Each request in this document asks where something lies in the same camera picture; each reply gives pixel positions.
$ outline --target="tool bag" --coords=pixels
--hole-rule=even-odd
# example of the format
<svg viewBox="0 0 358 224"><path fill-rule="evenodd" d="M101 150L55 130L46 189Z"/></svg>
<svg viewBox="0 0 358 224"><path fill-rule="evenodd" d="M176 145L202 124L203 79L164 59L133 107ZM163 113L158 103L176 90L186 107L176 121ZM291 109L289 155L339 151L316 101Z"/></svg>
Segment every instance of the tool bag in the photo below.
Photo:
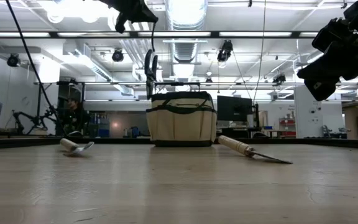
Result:
<svg viewBox="0 0 358 224"><path fill-rule="evenodd" d="M156 146L201 147L215 141L216 110L205 91L152 95L152 109L146 115Z"/></svg>

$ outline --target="ceiling duct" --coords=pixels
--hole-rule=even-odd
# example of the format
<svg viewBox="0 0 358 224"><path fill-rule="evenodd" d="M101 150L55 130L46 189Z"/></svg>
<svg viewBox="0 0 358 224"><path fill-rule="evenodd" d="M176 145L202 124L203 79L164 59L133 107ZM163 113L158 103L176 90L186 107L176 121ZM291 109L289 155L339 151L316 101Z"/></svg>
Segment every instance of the ceiling duct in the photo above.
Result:
<svg viewBox="0 0 358 224"><path fill-rule="evenodd" d="M208 0L165 0L167 24L170 30L202 30L206 18ZM172 44L173 62L191 63L197 53L197 43ZM194 65L187 65L185 74L180 74L184 65L173 65L176 76L190 77Z"/></svg>

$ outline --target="ceiling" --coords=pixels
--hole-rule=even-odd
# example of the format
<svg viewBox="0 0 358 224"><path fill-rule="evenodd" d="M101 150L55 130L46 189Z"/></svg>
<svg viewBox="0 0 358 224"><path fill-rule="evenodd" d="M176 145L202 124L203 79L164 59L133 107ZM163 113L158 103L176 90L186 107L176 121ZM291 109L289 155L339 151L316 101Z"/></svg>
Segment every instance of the ceiling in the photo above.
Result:
<svg viewBox="0 0 358 224"><path fill-rule="evenodd" d="M84 22L81 15L84 11L74 9L59 23L52 23L48 20L47 10L52 1L11 1L15 7L15 13L24 31L110 31L108 26L108 9L101 2L95 6L100 18L93 23ZM268 0L264 19L264 1L253 0L254 5L247 7L248 1L209 0L204 30L249 30L262 31L319 31L330 19L342 17L343 9L321 9L321 10L299 10L301 7L332 7L340 6L343 0ZM146 0L149 8L153 9L159 18L156 30L167 30L165 18L164 0ZM10 12L4 1L0 1L0 30L16 31ZM193 80L203 82L207 77L206 72L211 72L214 82L219 76L220 82L235 82L241 80L241 75L248 82L272 81L276 73L270 73L274 68L286 60L295 58L297 55L313 54L316 52L311 46L313 39L233 39L235 56L227 61L225 68L218 69L216 63L216 52L219 50L224 39L206 39L208 42L200 44L197 51ZM29 39L27 44L32 47L39 47L53 55L62 62L61 76L76 77L79 80L91 81L94 73L86 66L67 60L62 50L65 44L64 39ZM116 80L122 82L136 81L132 75L132 60L124 50L124 61L114 63L111 55L116 48L122 48L119 39L76 39L77 46L87 44L92 50L92 58L99 62L109 71ZM21 47L19 39L0 39L0 45L4 47ZM172 53L170 44L164 44L162 39L155 40L155 49L159 56L159 65L163 72L163 78L173 77ZM281 70L286 75L288 82L294 82L294 72L291 63L286 69Z"/></svg>

